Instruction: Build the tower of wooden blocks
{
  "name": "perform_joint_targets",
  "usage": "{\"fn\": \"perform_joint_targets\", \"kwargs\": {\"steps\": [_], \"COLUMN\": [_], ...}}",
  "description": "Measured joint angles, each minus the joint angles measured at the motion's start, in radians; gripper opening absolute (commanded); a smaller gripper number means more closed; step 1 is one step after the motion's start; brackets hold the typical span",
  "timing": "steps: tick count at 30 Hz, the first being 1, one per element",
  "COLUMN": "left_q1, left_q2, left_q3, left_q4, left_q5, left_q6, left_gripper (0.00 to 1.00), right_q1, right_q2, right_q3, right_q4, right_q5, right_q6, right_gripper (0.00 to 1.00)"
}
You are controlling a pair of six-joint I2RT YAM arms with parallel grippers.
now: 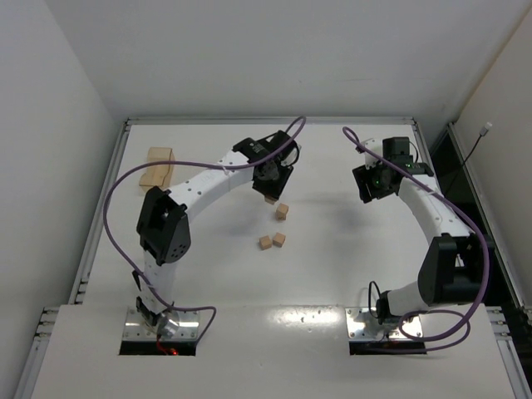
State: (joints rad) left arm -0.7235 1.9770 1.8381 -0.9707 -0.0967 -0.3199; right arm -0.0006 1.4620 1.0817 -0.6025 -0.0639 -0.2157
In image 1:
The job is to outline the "wooden block tray box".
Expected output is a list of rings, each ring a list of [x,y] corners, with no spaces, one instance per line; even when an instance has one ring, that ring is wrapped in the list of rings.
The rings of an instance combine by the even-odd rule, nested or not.
[[[151,147],[148,150],[146,161],[157,162],[175,159],[174,152],[170,147]],[[149,166],[139,180],[142,193],[146,193],[153,187],[166,190],[170,187],[174,166],[169,164]]]

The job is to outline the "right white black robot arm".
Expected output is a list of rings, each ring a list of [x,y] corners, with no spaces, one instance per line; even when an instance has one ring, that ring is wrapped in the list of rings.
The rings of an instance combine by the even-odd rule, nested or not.
[[[428,243],[416,280],[380,293],[379,322],[445,305],[478,303],[489,280],[491,240],[459,217],[430,166],[414,160],[407,137],[365,140],[357,151],[365,157],[364,165],[352,171],[361,200],[369,203],[397,195]]]

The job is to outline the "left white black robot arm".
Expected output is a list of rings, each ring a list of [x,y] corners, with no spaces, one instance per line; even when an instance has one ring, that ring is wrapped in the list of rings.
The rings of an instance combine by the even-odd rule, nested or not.
[[[190,249],[190,224],[203,210],[235,188],[250,183],[276,202],[293,173],[300,145],[284,131],[260,140],[246,138],[232,147],[214,169],[206,169],[167,190],[145,194],[136,231],[144,251],[144,278],[135,272],[140,295],[136,308],[150,326],[170,307],[178,261]]]

